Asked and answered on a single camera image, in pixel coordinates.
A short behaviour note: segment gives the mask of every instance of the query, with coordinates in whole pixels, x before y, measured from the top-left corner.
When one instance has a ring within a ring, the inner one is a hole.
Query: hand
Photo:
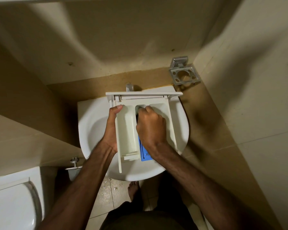
[[[158,145],[167,144],[166,120],[150,106],[140,108],[138,114],[137,132],[142,145],[151,154]]]
[[[121,111],[123,105],[118,105],[109,109],[109,117],[107,120],[105,134],[100,140],[110,146],[117,153],[115,118],[116,114]]]

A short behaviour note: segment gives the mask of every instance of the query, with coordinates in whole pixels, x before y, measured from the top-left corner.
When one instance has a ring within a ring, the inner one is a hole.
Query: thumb
[[[123,105],[118,105],[118,106],[115,106],[115,107],[112,107],[109,109],[109,117],[108,117],[108,121],[109,122],[114,122],[115,121],[115,118],[116,118],[116,114],[118,112],[121,111],[121,109],[123,108]]]

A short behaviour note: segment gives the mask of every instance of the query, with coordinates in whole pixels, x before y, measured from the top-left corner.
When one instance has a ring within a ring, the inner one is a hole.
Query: foot
[[[130,182],[128,187],[128,195],[130,197],[130,200],[133,201],[135,193],[140,189],[139,181],[136,182]]]

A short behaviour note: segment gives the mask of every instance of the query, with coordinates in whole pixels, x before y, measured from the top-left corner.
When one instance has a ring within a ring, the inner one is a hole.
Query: left hand
[[[101,139],[101,141],[109,145],[115,151],[115,153],[117,153],[115,118],[116,114],[120,112],[122,108],[123,105],[118,105],[109,109],[109,117],[107,120],[105,134]]]

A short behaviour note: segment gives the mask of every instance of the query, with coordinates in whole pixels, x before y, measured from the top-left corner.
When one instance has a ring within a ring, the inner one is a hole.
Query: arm
[[[38,230],[85,229],[101,182],[117,152],[115,117],[121,109],[122,105],[110,108],[103,138]]]
[[[191,195],[215,230],[272,229],[234,195],[184,160],[166,141],[166,121],[147,106],[139,110],[137,131],[151,157]]]

